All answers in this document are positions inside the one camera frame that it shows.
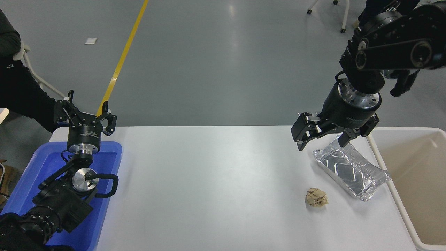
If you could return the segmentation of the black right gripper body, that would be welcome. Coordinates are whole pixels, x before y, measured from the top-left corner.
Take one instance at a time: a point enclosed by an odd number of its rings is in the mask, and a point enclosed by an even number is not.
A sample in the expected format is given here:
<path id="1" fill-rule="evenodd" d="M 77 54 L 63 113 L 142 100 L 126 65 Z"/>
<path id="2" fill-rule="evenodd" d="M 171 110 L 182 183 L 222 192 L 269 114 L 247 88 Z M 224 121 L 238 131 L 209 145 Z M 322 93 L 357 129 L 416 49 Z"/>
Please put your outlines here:
<path id="1" fill-rule="evenodd" d="M 350 85 L 335 85 L 319 113 L 321 120 L 347 129 L 363 126 L 376 111 L 376 94 L 368 95 L 352 90 Z"/>

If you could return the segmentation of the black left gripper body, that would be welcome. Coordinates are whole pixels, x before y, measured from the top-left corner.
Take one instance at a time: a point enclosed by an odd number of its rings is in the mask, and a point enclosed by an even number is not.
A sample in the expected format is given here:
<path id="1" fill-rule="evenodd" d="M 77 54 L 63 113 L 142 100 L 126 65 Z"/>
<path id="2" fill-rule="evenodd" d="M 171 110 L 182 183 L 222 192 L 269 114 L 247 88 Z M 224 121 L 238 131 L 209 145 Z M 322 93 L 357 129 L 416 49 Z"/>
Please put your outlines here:
<path id="1" fill-rule="evenodd" d="M 94 115 L 83 115 L 82 118 L 74 116 L 69 119 L 67 149 L 72 149 L 80 144 L 92 145 L 94 149 L 100 149 L 103 126 L 95 124 L 96 120 L 97 117 Z"/>

